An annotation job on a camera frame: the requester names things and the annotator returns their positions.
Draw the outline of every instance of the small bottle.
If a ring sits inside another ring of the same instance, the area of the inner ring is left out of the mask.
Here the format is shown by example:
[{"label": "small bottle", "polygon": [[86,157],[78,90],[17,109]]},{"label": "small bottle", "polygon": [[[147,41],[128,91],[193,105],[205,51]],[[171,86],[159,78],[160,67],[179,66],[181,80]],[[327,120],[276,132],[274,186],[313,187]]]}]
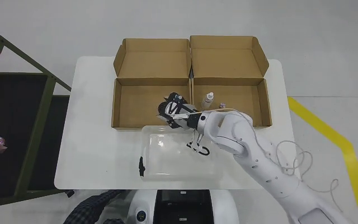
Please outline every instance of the small bottle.
[{"label": "small bottle", "polygon": [[214,101],[214,93],[210,92],[206,94],[201,102],[201,109],[207,110],[213,101]]}]

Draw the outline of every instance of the yellow line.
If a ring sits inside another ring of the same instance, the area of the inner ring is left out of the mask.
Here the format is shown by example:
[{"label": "yellow line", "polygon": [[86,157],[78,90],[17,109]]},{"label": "yellow line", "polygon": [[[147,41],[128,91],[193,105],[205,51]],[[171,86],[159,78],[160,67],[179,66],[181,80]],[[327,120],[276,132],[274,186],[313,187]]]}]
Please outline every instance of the yellow line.
[{"label": "yellow line", "polygon": [[336,132],[333,128],[328,126],[328,124],[320,120],[311,111],[307,110],[304,106],[299,104],[292,97],[288,97],[288,102],[290,110],[292,110],[296,115],[301,117],[304,121],[310,124],[314,129],[316,129],[342,150],[348,175],[351,180],[353,193],[358,205],[358,160],[354,153],[353,144],[350,143],[350,141],[348,141],[344,136]]}]

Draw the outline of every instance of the black button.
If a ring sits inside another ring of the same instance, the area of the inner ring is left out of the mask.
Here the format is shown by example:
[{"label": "black button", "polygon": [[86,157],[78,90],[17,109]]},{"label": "black button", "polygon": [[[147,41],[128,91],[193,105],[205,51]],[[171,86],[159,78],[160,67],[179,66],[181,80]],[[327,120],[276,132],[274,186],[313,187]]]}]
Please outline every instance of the black button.
[{"label": "black button", "polygon": [[136,219],[137,219],[139,222],[143,222],[146,217],[147,217],[147,214],[145,214],[144,211],[139,211],[139,212],[136,214]]}]

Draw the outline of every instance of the clear plastic container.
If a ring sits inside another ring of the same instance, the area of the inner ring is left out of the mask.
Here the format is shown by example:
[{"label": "clear plastic container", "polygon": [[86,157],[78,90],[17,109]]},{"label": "clear plastic container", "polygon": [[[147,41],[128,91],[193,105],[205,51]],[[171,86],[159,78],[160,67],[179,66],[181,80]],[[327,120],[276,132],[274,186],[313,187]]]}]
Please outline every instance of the clear plastic container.
[{"label": "clear plastic container", "polygon": [[145,126],[142,129],[142,157],[145,167],[143,180],[205,180],[220,179],[221,168],[216,164],[219,148],[203,138],[196,146],[193,130],[172,129],[169,126]]}]

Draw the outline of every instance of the white table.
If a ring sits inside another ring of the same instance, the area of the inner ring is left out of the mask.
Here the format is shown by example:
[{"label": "white table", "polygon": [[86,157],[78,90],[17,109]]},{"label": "white table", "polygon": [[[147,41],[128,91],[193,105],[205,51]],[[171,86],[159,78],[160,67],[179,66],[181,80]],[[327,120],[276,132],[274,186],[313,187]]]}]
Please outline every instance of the white table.
[{"label": "white table", "polygon": [[[81,57],[77,61],[58,158],[59,189],[260,189],[234,161],[218,152],[223,177],[216,181],[143,181],[139,176],[140,130],[111,128],[114,57]],[[269,60],[266,72],[273,125],[257,130],[273,143],[294,140],[281,63]],[[285,144],[290,163],[295,146]]]}]

